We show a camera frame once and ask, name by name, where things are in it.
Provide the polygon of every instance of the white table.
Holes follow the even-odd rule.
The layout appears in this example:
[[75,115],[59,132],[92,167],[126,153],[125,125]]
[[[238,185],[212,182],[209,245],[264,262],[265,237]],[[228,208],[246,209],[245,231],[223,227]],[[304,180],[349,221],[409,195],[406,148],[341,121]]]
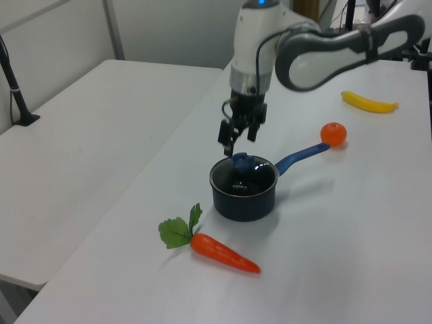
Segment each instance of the white table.
[[106,61],[2,134],[0,279],[41,289],[220,73]]
[[[347,147],[301,161],[277,184],[274,211],[237,223],[212,206],[223,158],[220,105],[229,68],[191,111],[16,324],[430,323],[432,149],[425,73],[378,62],[313,92],[274,78],[257,141],[236,151],[278,161],[319,142],[332,121]],[[399,101],[377,115],[343,90]],[[256,261],[260,275],[166,250],[158,224],[203,208],[200,232]]]

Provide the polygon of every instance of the saucepan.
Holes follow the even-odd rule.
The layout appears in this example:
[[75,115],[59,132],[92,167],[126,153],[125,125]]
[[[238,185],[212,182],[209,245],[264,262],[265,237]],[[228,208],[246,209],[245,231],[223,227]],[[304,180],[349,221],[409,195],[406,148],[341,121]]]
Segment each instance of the saucepan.
[[234,221],[254,221],[269,214],[275,205],[276,183],[295,162],[330,148],[320,143],[288,155],[273,165],[246,153],[237,153],[216,163],[210,171],[213,204],[224,217]]

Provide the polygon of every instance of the black cable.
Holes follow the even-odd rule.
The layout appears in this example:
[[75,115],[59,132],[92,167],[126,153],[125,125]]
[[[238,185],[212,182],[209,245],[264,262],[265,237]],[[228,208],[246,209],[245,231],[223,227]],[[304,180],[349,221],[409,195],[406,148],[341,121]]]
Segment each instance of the black cable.
[[[4,51],[5,51],[7,62],[10,64],[9,52],[7,51],[7,47],[6,47],[5,41],[3,40],[3,38],[1,37],[1,35],[0,35],[0,44],[3,47]],[[11,116],[11,123],[12,123],[12,125],[15,125],[14,117],[12,116],[12,90],[10,90],[9,92],[10,92],[10,96],[9,96],[9,114]]]
[[229,104],[231,102],[231,99],[228,99],[228,100],[226,100],[226,101],[224,101],[223,102],[223,104],[222,104],[222,113],[223,113],[223,115],[226,117],[226,118],[228,118],[229,120],[232,120],[232,118],[226,113],[226,111],[225,111],[225,106],[227,105],[227,104]]
[[288,30],[284,30],[283,32],[276,32],[275,34],[272,34],[265,38],[261,44],[258,46],[258,49],[256,49],[256,56],[255,56],[255,72],[256,72],[256,101],[259,100],[259,92],[260,92],[260,86],[259,86],[259,52],[261,50],[261,47],[264,46],[265,43],[270,41],[272,38],[276,36],[281,36],[282,34],[285,34]]
[[345,3],[345,6],[342,8],[341,12],[336,16],[335,19],[333,19],[333,20],[331,21],[330,25],[331,25],[332,23],[334,23],[335,20],[337,20],[337,19],[339,18],[340,15],[342,15],[342,13],[344,12],[344,10],[345,10],[345,8],[346,8],[347,6],[348,6],[348,2]]
[[344,14],[343,14],[343,11],[342,11],[342,15],[340,16],[340,23],[339,23],[339,34],[340,34],[340,29],[342,28],[342,19],[343,18],[344,18]]

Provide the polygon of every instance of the blue handle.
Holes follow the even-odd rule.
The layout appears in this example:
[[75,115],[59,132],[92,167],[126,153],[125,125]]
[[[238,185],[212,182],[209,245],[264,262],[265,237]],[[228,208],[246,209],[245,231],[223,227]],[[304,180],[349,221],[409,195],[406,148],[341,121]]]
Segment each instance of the blue handle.
[[312,147],[306,148],[302,151],[298,151],[297,153],[293,153],[284,157],[281,161],[275,164],[277,171],[279,172],[279,176],[283,175],[288,168],[295,164],[295,162],[299,162],[303,159],[307,159],[308,157],[312,157],[313,155],[322,153],[326,150],[330,149],[330,145],[327,143],[320,143],[314,145]]

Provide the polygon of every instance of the toy banana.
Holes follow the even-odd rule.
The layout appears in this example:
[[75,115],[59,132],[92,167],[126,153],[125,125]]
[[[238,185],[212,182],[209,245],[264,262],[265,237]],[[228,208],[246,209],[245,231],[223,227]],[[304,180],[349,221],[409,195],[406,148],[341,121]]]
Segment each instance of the toy banana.
[[341,95],[342,99],[350,105],[372,113],[390,113],[399,105],[399,103],[380,103],[379,101],[364,98],[350,91],[344,91]]

